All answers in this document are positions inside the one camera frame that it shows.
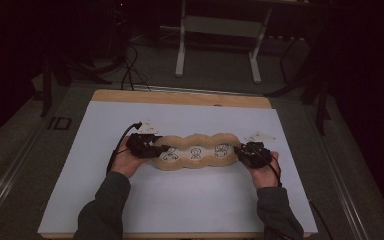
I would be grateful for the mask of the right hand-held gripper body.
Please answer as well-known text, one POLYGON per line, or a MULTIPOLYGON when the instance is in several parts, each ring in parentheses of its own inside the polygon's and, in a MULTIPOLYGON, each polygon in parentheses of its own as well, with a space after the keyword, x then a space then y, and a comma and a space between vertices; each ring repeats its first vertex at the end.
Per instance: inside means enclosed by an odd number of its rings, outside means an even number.
POLYGON ((244 151, 246 160, 241 161, 245 166, 251 169, 259 169, 271 163, 271 151, 267 149, 264 144, 266 140, 272 141, 274 137, 257 132, 245 138, 245 143, 249 143, 250 145, 250 149, 244 151))

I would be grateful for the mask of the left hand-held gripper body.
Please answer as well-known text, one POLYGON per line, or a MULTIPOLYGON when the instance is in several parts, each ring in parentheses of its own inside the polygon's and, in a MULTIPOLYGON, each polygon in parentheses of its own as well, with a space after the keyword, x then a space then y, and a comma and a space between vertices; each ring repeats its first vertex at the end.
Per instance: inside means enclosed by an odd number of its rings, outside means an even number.
POLYGON ((156 147, 151 139, 153 135, 157 135, 158 131, 149 122, 138 122, 131 125, 137 130, 137 133, 132 133, 126 143, 127 148, 132 155, 138 158, 156 158, 160 155, 156 154, 156 147))

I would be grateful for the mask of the person's left hand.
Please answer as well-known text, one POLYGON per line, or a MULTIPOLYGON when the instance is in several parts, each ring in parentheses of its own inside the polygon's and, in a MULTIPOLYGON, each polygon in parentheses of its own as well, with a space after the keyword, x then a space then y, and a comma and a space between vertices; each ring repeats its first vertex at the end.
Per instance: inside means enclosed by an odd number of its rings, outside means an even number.
POLYGON ((110 170, 130 178, 142 164, 148 161, 148 159, 142 159, 132 155, 126 146, 128 140, 129 137, 126 137, 122 141, 119 148, 115 151, 115 156, 113 158, 110 170))

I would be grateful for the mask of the person's right hand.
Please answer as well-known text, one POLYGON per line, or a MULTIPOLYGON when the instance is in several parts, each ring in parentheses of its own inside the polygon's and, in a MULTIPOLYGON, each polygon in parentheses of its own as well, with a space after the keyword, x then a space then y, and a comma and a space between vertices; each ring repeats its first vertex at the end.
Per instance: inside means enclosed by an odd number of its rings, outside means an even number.
POLYGON ((252 182, 256 189, 268 188, 268 187, 279 187, 281 168, 278 163, 279 154, 272 152, 272 161, 268 166, 259 169, 249 169, 252 177, 252 182))

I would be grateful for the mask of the white table sheet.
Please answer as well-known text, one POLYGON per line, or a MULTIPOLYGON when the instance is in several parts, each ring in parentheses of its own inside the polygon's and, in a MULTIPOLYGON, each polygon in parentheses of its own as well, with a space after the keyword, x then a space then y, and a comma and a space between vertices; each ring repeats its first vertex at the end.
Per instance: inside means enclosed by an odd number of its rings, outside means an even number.
MULTIPOLYGON (((274 109, 92 101, 44 212, 38 232, 50 237, 77 229, 82 207, 93 200, 105 178, 113 149, 133 123, 150 122, 163 136, 232 133, 241 142, 255 134, 271 136, 266 148, 279 154, 281 181, 303 229, 317 226, 274 109)), ((123 211, 124 232, 260 233, 257 194, 249 172, 227 167, 162 171, 142 165, 130 179, 123 211)))

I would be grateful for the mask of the silver metal strip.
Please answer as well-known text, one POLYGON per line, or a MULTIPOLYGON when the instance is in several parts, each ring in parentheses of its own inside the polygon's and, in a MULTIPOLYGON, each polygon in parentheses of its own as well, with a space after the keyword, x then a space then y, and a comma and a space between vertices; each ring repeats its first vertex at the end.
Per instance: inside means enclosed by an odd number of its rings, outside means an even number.
POLYGON ((252 97, 264 97, 263 94, 255 93, 242 93, 242 92, 229 92, 229 91, 218 91, 218 90, 201 90, 201 89, 189 89, 189 88, 176 88, 176 87, 162 87, 162 86, 145 86, 145 85, 134 85, 133 88, 128 87, 128 90, 134 91, 148 91, 148 92, 171 92, 171 93, 194 93, 194 94, 223 94, 223 95, 234 95, 234 96, 252 96, 252 97))

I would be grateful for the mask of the black stand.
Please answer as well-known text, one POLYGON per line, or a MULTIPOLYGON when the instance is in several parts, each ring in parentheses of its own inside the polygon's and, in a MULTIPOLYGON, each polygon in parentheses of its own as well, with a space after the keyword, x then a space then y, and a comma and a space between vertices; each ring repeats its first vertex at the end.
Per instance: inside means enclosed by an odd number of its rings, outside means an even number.
POLYGON ((81 66, 79 63, 70 59, 68 56, 53 51, 49 47, 45 47, 43 52, 42 91, 40 94, 40 100, 42 101, 41 117, 45 117, 52 106, 51 75, 54 74, 56 79, 63 86, 69 86, 71 84, 71 80, 63 74, 63 70, 65 69, 66 65, 85 75, 92 82, 98 84, 110 84, 110 81, 98 77, 91 70, 81 66))
POLYGON ((311 104, 317 99, 317 113, 315 125, 318 132, 324 136, 324 119, 326 117, 326 102, 329 84, 327 65, 324 63, 324 48, 326 47, 325 31, 320 31, 310 44, 310 49, 303 63, 292 80, 283 88, 271 93, 267 97, 279 97, 294 89, 304 87, 300 100, 303 104, 311 104))

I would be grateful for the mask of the white metal stand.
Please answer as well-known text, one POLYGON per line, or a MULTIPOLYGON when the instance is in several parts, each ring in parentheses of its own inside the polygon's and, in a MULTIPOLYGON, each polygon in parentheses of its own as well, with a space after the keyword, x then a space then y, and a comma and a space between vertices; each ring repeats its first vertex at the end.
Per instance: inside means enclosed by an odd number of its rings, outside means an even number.
POLYGON ((182 0, 180 16, 180 40, 175 75, 177 77, 183 76, 186 53, 185 38, 187 32, 248 37, 254 38, 256 40, 255 47, 248 53, 248 59, 253 81, 255 84, 260 84, 262 79, 260 76, 257 56, 264 39, 271 14, 272 8, 269 7, 264 11, 262 21, 245 21, 189 15, 187 13, 187 0, 182 0))

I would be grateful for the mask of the black rectangular bracket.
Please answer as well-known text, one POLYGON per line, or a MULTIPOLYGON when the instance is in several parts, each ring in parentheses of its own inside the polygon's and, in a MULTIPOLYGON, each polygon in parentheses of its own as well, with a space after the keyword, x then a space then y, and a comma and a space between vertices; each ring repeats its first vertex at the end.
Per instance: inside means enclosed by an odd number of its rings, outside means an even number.
POLYGON ((67 117, 52 117, 47 127, 48 130, 68 130, 72 119, 67 117))

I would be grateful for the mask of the metal floor rail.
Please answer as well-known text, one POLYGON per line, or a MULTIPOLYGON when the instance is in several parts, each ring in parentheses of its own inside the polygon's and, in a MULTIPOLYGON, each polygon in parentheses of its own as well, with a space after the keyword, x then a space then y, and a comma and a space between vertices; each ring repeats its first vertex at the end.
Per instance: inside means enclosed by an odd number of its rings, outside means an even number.
POLYGON ((340 169, 338 168, 334 156, 324 137, 319 133, 318 128, 316 127, 316 119, 312 115, 312 110, 309 107, 305 107, 304 111, 308 120, 312 123, 312 130, 317 135, 319 144, 321 145, 322 152, 325 156, 327 162, 327 169, 331 176, 331 180, 335 189, 335 192, 338 196, 339 202, 343 209, 343 212, 347 218, 348 225, 351 228, 355 240, 370 240, 368 233, 361 221, 360 215, 356 209, 354 200, 349 192, 348 187, 346 186, 344 179, 341 175, 340 169))
POLYGON ((17 151, 11 164, 0 178, 0 207, 10 193, 21 168, 25 165, 27 156, 30 154, 31 149, 35 145, 37 139, 42 135, 43 131, 43 128, 38 128, 29 135, 26 142, 22 145, 21 149, 17 151))

